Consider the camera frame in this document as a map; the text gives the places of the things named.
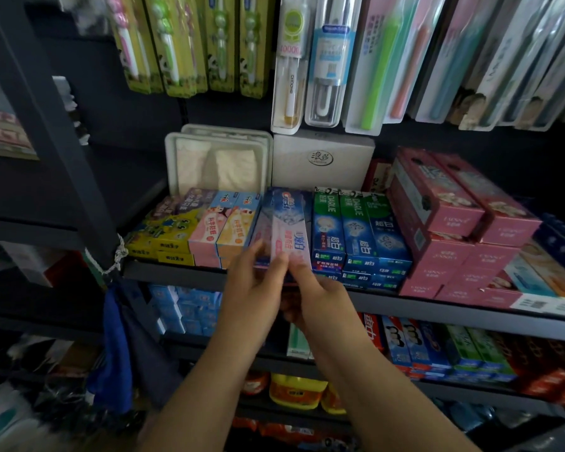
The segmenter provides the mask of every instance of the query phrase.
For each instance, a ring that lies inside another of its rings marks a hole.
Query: white rope
[[[128,257],[128,250],[126,249],[126,245],[125,242],[123,241],[123,238],[121,237],[121,235],[117,235],[119,236],[119,246],[117,247],[117,249],[115,250],[115,260],[113,265],[107,269],[106,271],[103,271],[103,269],[101,268],[101,266],[98,264],[98,262],[94,259],[94,257],[92,257],[92,255],[90,254],[90,251],[88,250],[88,248],[85,248],[86,251],[86,257],[88,257],[88,260],[91,261],[92,265],[94,265],[94,267],[96,268],[96,270],[102,274],[103,276],[105,274],[109,274],[111,271],[113,271],[115,268],[117,268],[118,271],[121,271],[121,261]]]

